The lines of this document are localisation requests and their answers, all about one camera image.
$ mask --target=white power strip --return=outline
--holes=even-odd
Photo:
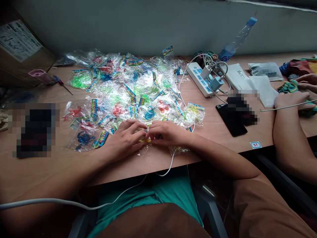
[[[202,72],[202,68],[199,66],[198,63],[192,62],[190,64],[187,64],[187,72],[192,77],[194,82],[197,84],[198,88],[202,92],[202,94],[205,97],[213,97],[215,94],[210,90],[208,87],[207,79],[203,79],[200,74]]]

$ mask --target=green shorts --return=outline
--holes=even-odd
[[[99,205],[113,202],[124,190],[137,185],[144,177],[145,175],[141,175],[104,184]],[[148,174],[142,184],[126,191],[114,204],[99,209],[96,226],[88,238],[97,236],[129,208],[160,203],[175,203],[203,226],[197,210],[187,166],[181,166],[171,169],[164,177],[155,173]]]

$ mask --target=hand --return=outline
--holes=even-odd
[[[317,85],[317,74],[305,74],[296,79],[299,83],[309,83],[312,85]]]
[[[294,93],[280,93],[275,99],[275,108],[292,106],[305,102],[309,98],[309,93],[294,92]],[[315,108],[316,105],[303,104],[298,108],[299,110],[309,110]]]
[[[309,84],[309,83],[303,83],[305,81],[302,81],[300,83],[297,84],[298,88],[299,89],[302,89],[302,90],[310,90],[312,91],[313,93],[316,93],[317,94],[317,85],[312,85],[312,84]]]
[[[194,134],[177,126],[172,121],[153,121],[145,136],[151,138],[151,144],[166,146],[189,146],[194,140]]]
[[[135,132],[139,128],[147,129],[148,127],[138,120],[123,121],[114,135],[107,138],[105,144],[95,150],[95,156],[106,157],[107,162],[112,163],[139,150],[146,144],[146,142],[139,142],[146,135],[144,130]]]

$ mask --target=desk surface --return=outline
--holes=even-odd
[[[278,65],[282,65],[291,59],[310,58],[312,55],[313,53],[289,53],[235,56],[230,60],[229,64],[240,63],[241,67],[246,71],[248,63],[251,62],[276,62]],[[66,83],[71,76],[72,69],[73,67],[51,69],[49,74],[59,76]],[[277,88],[281,85],[281,82],[272,82],[271,85]],[[68,101],[81,100],[85,98],[85,95],[93,95],[72,87],[69,87],[69,89],[74,96],[70,95],[59,85],[49,87],[40,95],[38,102],[59,103],[60,114],[62,114]],[[262,147],[273,145],[272,127],[275,117],[274,111],[258,113],[260,119],[258,124],[248,126],[247,134],[234,138],[215,109],[216,105],[222,103],[218,98],[205,98],[192,79],[182,83],[180,91],[186,103],[190,101],[206,108],[204,126],[196,127],[194,133],[198,133],[236,152],[251,150],[250,142],[253,141],[259,141]],[[255,103],[256,107],[263,109],[259,101],[255,101]],[[59,128],[56,129],[56,146],[51,158],[13,158],[10,142],[14,140],[14,134],[9,134],[8,131],[0,132],[0,195],[3,201],[11,201],[17,198],[25,191],[74,163],[80,163],[83,159],[93,159],[89,156],[86,157],[91,151],[78,153],[66,149],[68,141],[74,132],[68,127],[69,122],[63,122],[61,116]],[[300,122],[307,137],[317,135],[317,127],[315,126],[317,123],[316,116],[309,119],[301,118]],[[173,167],[197,161],[200,161],[200,158],[194,152],[187,152],[175,156]],[[104,171],[100,172],[89,185],[97,185],[164,170],[169,168],[170,162],[171,155],[167,148],[152,146],[147,151],[138,151],[128,159],[110,165]]]

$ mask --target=wall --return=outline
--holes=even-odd
[[[258,22],[237,54],[317,50],[317,13],[212,0],[20,0],[13,2],[55,53],[104,52],[175,55],[218,53],[256,15]]]

